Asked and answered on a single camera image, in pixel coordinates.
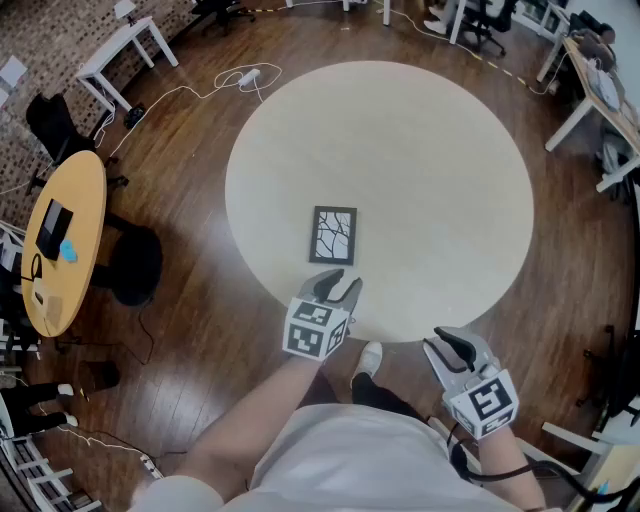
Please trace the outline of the person's left forearm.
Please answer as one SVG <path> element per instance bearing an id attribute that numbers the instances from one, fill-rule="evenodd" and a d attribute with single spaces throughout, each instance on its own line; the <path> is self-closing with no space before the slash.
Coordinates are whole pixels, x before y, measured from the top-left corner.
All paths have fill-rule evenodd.
<path id="1" fill-rule="evenodd" d="M 176 474 L 207 484 L 225 502 L 244 492 L 320 368 L 318 361 L 289 358 L 203 431 Z"/>

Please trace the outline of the person's right forearm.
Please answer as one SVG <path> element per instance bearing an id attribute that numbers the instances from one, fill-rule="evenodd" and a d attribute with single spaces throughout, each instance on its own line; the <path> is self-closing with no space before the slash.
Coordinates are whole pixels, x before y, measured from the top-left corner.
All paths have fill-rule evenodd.
<path id="1" fill-rule="evenodd" d="M 505 426 L 478 441 L 479 461 L 484 475 L 515 471 L 528 464 L 510 427 Z M 547 508 L 543 491 L 529 471 L 486 487 L 501 499 L 526 512 Z"/>

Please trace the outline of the white metal rack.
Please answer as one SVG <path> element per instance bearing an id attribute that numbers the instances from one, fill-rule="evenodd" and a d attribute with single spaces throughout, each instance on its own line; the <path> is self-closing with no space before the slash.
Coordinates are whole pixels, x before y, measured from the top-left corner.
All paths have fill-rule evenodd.
<path id="1" fill-rule="evenodd" d="M 30 436 L 0 440 L 0 464 L 34 512 L 106 512 L 84 490 L 72 490 L 73 470 L 53 470 Z"/>

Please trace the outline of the person's white shoe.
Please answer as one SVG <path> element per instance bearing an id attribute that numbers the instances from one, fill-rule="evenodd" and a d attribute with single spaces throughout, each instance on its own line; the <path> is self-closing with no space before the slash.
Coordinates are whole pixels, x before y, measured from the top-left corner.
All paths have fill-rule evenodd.
<path id="1" fill-rule="evenodd" d="M 352 379 L 359 375 L 367 375 L 373 378 L 380 368 L 383 359 L 383 347 L 380 342 L 369 342 L 361 351 Z"/>

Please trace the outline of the wooden desk with white legs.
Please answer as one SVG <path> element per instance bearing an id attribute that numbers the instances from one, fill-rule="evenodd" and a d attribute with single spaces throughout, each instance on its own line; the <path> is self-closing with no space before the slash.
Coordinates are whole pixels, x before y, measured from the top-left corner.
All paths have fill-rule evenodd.
<path id="1" fill-rule="evenodd" d="M 623 101 L 620 96 L 620 109 L 618 111 L 611 111 L 589 87 L 587 80 L 587 60 L 579 52 L 575 41 L 570 38 L 564 38 L 562 45 L 566 51 L 566 56 L 571 60 L 579 77 L 585 97 L 564 123 L 548 139 L 545 143 L 545 150 L 552 152 L 585 116 L 590 114 L 592 110 L 596 110 L 603 119 L 609 122 L 613 128 L 626 139 L 633 150 L 633 158 L 629 162 L 611 175 L 602 175 L 600 182 L 596 185 L 596 190 L 602 193 L 614 185 L 621 184 L 629 173 L 640 167 L 640 121 L 638 121 L 637 115 L 631 114 L 634 110 L 631 105 L 628 106 L 630 114 L 624 114 Z"/>

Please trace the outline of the person's black trouser leg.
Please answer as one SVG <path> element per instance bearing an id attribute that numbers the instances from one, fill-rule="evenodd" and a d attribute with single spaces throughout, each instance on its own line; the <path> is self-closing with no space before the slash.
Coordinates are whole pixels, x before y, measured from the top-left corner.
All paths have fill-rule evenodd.
<path id="1" fill-rule="evenodd" d="M 407 402 L 400 399 L 387 388 L 378 386 L 372 377 L 364 372 L 356 374 L 351 380 L 352 402 L 407 417 L 418 421 L 424 418 Z"/>

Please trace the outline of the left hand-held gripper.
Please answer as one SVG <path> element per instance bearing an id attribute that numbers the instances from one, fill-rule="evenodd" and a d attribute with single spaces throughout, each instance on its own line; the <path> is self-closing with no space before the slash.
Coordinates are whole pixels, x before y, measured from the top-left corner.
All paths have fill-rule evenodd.
<path id="1" fill-rule="evenodd" d="M 324 361 L 343 343 L 363 288 L 362 279 L 357 278 L 339 299 L 329 299 L 343 276 L 343 269 L 331 269 L 303 283 L 299 298 L 291 300 L 285 317 L 282 338 L 285 352 Z"/>

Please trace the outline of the black swivel stool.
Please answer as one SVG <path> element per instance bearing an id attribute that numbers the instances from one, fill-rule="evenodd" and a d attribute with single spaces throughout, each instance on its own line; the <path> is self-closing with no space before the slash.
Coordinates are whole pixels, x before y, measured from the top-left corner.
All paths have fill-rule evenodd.
<path id="1" fill-rule="evenodd" d="M 109 289 L 125 306 L 138 306 L 154 296 L 159 284 L 163 252 L 157 234 L 108 212 L 104 224 L 120 232 L 108 265 L 94 266 L 90 284 Z"/>

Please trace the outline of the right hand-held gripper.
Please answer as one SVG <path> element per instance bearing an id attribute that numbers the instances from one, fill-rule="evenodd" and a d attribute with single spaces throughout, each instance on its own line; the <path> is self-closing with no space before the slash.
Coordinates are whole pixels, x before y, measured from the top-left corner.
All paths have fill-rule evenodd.
<path id="1" fill-rule="evenodd" d="M 436 327 L 434 332 L 466 366 L 453 367 L 433 341 L 423 341 L 452 417 L 475 440 L 509 425 L 518 412 L 519 399 L 509 371 L 493 356 L 488 343 L 462 328 Z"/>

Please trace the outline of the person's white shirt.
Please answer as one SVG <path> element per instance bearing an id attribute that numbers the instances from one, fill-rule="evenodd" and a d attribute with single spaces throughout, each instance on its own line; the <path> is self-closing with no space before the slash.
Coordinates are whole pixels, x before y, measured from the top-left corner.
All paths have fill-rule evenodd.
<path id="1" fill-rule="evenodd" d="M 129 512 L 520 512 L 462 480 L 444 439 L 414 418 L 365 406 L 297 410 L 256 466 L 248 491 L 223 501 L 169 476 Z"/>

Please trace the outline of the white bag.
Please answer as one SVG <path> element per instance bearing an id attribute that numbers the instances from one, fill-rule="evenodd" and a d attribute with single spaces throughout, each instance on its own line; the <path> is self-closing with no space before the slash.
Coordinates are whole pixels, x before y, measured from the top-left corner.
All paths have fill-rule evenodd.
<path id="1" fill-rule="evenodd" d="M 586 62 L 589 87 L 611 111 L 620 109 L 620 99 L 612 77 L 600 68 L 598 59 Z"/>

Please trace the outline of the round wooden side table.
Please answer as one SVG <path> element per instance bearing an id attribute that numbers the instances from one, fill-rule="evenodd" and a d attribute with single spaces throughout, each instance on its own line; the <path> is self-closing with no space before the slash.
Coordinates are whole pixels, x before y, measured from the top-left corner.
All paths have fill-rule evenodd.
<path id="1" fill-rule="evenodd" d="M 73 213 L 66 238 L 77 254 L 73 263 L 58 258 L 41 259 L 45 296 L 59 299 L 56 324 L 45 318 L 32 300 L 31 270 L 39 253 L 36 238 L 49 203 L 55 200 Z M 84 300 L 96 263 L 106 211 L 106 172 L 101 159 L 90 151 L 78 152 L 65 160 L 50 176 L 32 210 L 23 242 L 21 258 L 22 297 L 29 321 L 43 337 L 57 337 L 75 319 Z"/>

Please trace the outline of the black framed branch picture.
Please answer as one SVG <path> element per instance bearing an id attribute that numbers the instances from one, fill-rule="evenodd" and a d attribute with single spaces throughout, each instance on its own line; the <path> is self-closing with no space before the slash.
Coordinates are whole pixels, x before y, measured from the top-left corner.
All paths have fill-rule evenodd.
<path id="1" fill-rule="evenodd" d="M 315 206 L 308 261 L 352 266 L 355 259 L 357 209 Z"/>

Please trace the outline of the white wall sheet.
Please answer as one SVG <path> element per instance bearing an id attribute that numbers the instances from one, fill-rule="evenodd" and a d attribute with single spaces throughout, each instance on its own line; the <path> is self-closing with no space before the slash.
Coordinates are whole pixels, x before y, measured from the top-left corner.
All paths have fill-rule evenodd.
<path id="1" fill-rule="evenodd" d="M 26 72 L 27 67 L 17 57 L 11 55 L 0 68 L 0 79 L 9 87 L 15 88 Z"/>

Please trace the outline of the black office chair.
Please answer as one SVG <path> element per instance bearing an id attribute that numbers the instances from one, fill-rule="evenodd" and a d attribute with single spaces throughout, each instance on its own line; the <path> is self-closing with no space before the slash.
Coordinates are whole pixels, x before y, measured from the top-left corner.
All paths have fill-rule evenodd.
<path id="1" fill-rule="evenodd" d="M 27 107 L 26 121 L 31 133 L 51 157 L 54 167 L 78 152 L 95 153 L 97 150 L 95 141 L 76 128 L 61 94 L 45 97 L 38 93 Z"/>
<path id="2" fill-rule="evenodd" d="M 479 0 L 479 7 L 472 9 L 466 7 L 462 26 L 465 32 L 473 36 L 473 48 L 480 52 L 486 43 L 492 43 L 499 48 L 500 57 L 506 56 L 505 47 L 500 44 L 493 33 L 507 33 L 512 28 L 512 17 L 516 11 L 519 0 L 504 0 L 498 14 L 492 15 L 488 12 L 488 0 Z"/>
<path id="3" fill-rule="evenodd" d="M 227 29 L 232 18 L 245 17 L 251 22 L 256 20 L 242 3 L 241 0 L 195 0 L 191 14 L 204 20 L 213 15 L 215 22 L 224 29 Z"/>

